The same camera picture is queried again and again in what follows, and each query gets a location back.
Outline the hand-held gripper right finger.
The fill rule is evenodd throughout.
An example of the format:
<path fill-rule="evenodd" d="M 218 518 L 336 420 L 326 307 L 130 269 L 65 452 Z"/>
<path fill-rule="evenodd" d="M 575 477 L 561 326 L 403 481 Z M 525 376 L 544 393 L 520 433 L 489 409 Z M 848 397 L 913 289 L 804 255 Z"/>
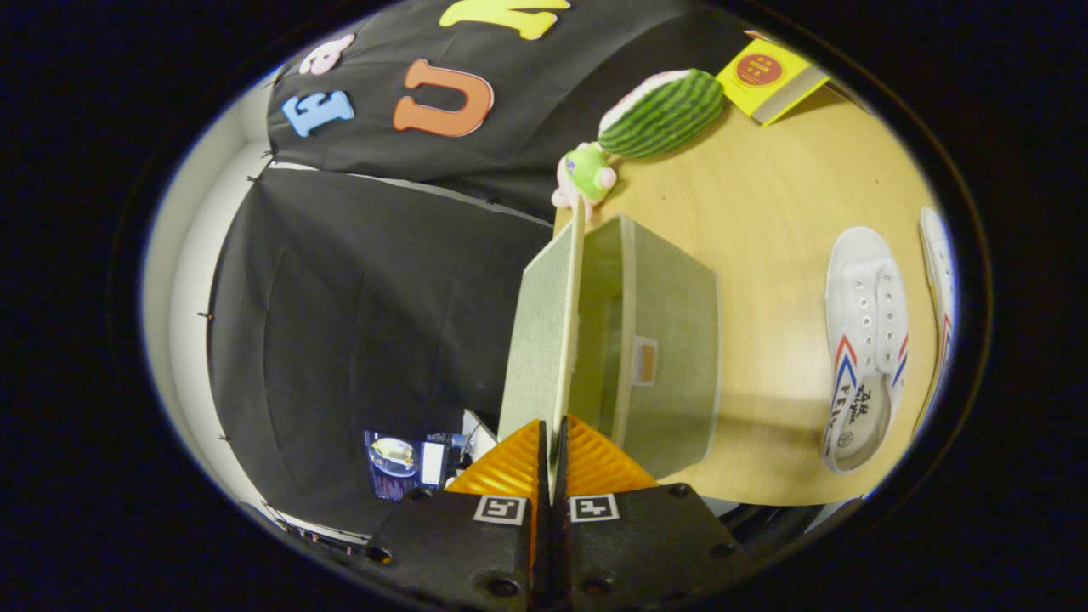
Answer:
<path fill-rule="evenodd" d="M 562 611 L 675 611 L 724 592 L 754 561 L 690 484 L 657 484 L 605 434 L 564 416 L 554 489 Z"/>

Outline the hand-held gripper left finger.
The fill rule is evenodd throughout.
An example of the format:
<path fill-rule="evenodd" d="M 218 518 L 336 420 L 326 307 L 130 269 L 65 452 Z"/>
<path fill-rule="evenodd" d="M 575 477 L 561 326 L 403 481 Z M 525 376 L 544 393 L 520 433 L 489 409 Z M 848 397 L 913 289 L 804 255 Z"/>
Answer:
<path fill-rule="evenodd" d="M 364 548 L 364 578 L 431 611 L 533 611 L 547 589 L 547 424 L 527 423 L 450 488 L 416 489 Z"/>

